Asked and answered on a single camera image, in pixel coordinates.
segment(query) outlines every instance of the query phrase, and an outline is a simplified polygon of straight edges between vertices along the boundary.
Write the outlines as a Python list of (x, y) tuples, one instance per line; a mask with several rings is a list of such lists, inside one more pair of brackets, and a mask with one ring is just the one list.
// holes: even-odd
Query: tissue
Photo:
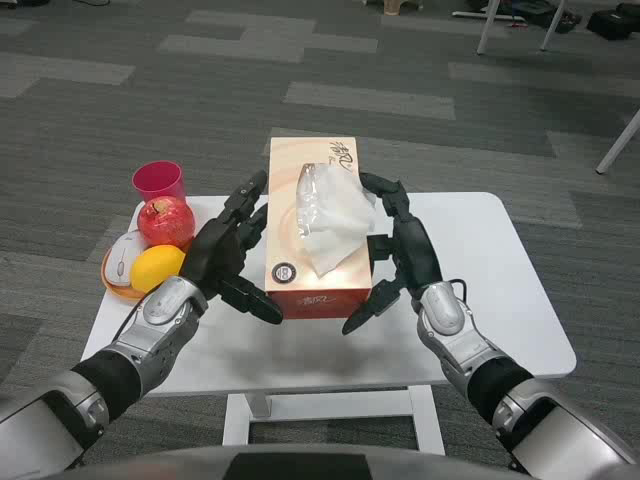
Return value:
[(360, 248), (373, 230), (375, 196), (336, 165), (308, 163), (298, 180), (298, 230), (318, 277)]

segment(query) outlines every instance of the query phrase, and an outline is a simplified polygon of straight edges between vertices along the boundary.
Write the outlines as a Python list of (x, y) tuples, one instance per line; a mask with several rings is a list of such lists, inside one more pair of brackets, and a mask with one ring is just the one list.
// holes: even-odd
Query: pink plastic cup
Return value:
[(182, 168), (173, 162), (147, 163), (133, 174), (131, 182), (145, 202), (164, 195), (186, 199)]

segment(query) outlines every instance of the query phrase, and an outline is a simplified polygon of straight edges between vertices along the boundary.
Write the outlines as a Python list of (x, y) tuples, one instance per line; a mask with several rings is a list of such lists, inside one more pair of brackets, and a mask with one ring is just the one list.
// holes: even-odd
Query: yellow lemon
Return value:
[(147, 293), (171, 275), (177, 275), (184, 252), (173, 245), (158, 245), (142, 252), (131, 267), (131, 286)]

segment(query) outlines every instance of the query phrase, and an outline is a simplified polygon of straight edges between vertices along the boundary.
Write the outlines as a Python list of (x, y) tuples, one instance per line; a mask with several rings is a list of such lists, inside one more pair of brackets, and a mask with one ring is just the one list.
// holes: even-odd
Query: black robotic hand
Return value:
[(409, 197), (400, 182), (391, 182), (370, 173), (360, 173), (362, 186), (382, 199), (385, 212), (393, 217), (393, 236), (370, 235), (367, 238), (371, 273), (374, 262), (391, 256), (396, 266), (393, 281), (382, 280), (373, 287), (369, 299), (345, 322), (343, 335), (361, 327), (372, 316), (379, 316), (400, 298), (406, 288), (419, 299), (424, 288), (442, 281), (438, 257), (422, 222), (409, 212)]
[(280, 308), (262, 290), (239, 276), (247, 250), (260, 241), (267, 225), (267, 205), (253, 212), (266, 184), (266, 172), (259, 171), (236, 188), (220, 215), (209, 220), (194, 238), (179, 275), (193, 282), (207, 300), (219, 294), (222, 301), (236, 310), (279, 324)]

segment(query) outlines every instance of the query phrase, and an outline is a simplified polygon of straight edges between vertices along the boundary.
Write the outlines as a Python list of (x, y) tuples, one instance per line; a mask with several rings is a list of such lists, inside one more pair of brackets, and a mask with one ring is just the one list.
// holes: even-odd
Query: gray carpet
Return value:
[[(589, 14), (603, 1), (571, 3)], [(175, 160), (190, 193), (224, 194), (267, 165), (271, 135), (354, 135), (367, 170), (412, 191), (503, 199), (578, 355), (559, 387), (640, 447), (640, 141), (609, 175), (593, 172), (640, 106), (640, 39), (607, 42), (583, 22), (541, 54), (542, 29), (501, 24), (477, 57), (480, 24), (448, 15), (463, 6), (425, 0), (397, 18), (351, 0), (0, 11), (0, 394), (78, 361), (137, 166)], [(450, 388), (434, 393), (447, 454), (505, 465), (479, 417)], [(87, 461), (220, 444), (225, 402), (144, 400)], [(415, 448), (402, 418), (265, 424), (252, 441)]]

